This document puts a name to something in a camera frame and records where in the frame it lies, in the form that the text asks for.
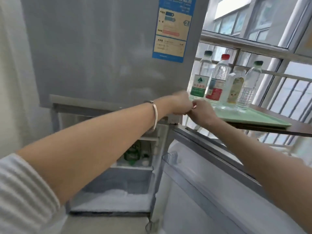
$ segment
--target bracelet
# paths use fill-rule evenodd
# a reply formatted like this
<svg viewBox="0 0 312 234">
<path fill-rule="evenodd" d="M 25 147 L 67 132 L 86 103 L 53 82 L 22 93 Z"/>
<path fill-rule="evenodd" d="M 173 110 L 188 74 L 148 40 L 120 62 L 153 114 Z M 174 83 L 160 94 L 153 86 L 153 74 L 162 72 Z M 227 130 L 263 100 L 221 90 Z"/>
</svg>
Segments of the bracelet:
<svg viewBox="0 0 312 234">
<path fill-rule="evenodd" d="M 158 122 L 157 107 L 156 107 L 156 105 L 155 105 L 154 101 L 145 101 L 145 103 L 151 103 L 151 104 L 153 104 L 153 107 L 154 107 L 154 112 L 155 112 L 155 122 L 154 122 L 154 126 L 152 127 L 152 128 L 153 128 L 153 129 L 152 129 L 152 131 L 154 131 L 154 130 L 155 130 L 155 128 L 156 128 L 157 122 Z"/>
</svg>

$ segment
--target white sleeve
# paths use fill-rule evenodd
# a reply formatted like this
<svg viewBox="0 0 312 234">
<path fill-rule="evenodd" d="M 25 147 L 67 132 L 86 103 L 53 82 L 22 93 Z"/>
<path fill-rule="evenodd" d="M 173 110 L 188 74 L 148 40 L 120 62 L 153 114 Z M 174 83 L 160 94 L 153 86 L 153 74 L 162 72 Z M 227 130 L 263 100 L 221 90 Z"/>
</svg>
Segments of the white sleeve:
<svg viewBox="0 0 312 234">
<path fill-rule="evenodd" d="M 0 159 L 0 233 L 37 233 L 60 202 L 48 184 L 24 159 Z"/>
</svg>

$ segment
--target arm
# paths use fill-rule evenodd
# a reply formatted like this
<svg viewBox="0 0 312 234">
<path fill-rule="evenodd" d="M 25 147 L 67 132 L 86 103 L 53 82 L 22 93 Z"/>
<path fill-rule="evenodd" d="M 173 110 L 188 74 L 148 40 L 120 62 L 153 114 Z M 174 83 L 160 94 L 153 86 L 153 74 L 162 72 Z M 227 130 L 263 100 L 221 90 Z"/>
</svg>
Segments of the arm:
<svg viewBox="0 0 312 234">
<path fill-rule="evenodd" d="M 158 119 L 193 108 L 187 92 L 154 101 Z M 61 205 L 109 168 L 154 124 L 150 103 L 61 130 L 17 151 L 48 183 Z"/>
<path fill-rule="evenodd" d="M 263 186 L 277 207 L 312 233 L 312 169 L 279 153 L 219 119 L 205 101 L 194 101 L 188 115 L 216 135 Z"/>
</svg>

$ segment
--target plastic water bottle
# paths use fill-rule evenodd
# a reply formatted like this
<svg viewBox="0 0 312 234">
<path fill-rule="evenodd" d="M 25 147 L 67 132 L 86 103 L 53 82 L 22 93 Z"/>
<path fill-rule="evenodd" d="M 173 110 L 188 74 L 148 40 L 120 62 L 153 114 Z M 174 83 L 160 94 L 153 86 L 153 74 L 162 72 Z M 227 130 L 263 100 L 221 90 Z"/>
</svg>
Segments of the plastic water bottle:
<svg viewBox="0 0 312 234">
<path fill-rule="evenodd" d="M 199 62 L 200 70 L 199 74 L 194 76 L 189 97 L 191 100 L 203 99 L 205 96 L 207 84 L 214 68 L 214 64 L 211 62 L 212 54 L 212 51 L 205 51 L 204 57 Z"/>
<path fill-rule="evenodd" d="M 229 54 L 222 55 L 221 61 L 216 65 L 212 77 L 208 82 L 206 99 L 208 99 L 213 106 L 219 101 L 225 81 L 231 71 L 229 59 Z"/>
<path fill-rule="evenodd" d="M 218 108 L 229 109 L 235 106 L 244 84 L 245 74 L 246 70 L 244 67 L 234 67 L 233 72 L 229 74 L 228 79 L 224 84 L 219 104 L 217 105 Z"/>
<path fill-rule="evenodd" d="M 243 89 L 237 99 L 237 107 L 241 110 L 246 110 L 252 103 L 255 95 L 255 87 L 262 74 L 263 61 L 255 61 L 253 67 L 247 72 Z"/>
</svg>

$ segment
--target bottle label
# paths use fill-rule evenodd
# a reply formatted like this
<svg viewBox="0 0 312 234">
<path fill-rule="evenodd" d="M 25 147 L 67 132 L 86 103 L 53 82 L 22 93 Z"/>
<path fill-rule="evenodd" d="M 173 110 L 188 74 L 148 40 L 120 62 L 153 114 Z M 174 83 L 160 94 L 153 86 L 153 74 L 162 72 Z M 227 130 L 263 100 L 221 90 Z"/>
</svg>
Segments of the bottle label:
<svg viewBox="0 0 312 234">
<path fill-rule="evenodd" d="M 196 74 L 194 76 L 193 86 L 190 94 L 196 97 L 203 98 L 205 96 L 208 81 L 209 81 L 208 76 Z"/>
<path fill-rule="evenodd" d="M 211 79 L 206 98 L 219 101 L 224 87 L 225 80 Z"/>
<path fill-rule="evenodd" d="M 230 90 L 230 94 L 228 97 L 228 103 L 235 104 L 236 100 L 239 96 L 239 93 L 241 91 L 241 88 L 243 87 L 244 84 L 244 78 L 236 78 L 233 82 L 232 88 Z"/>
</svg>

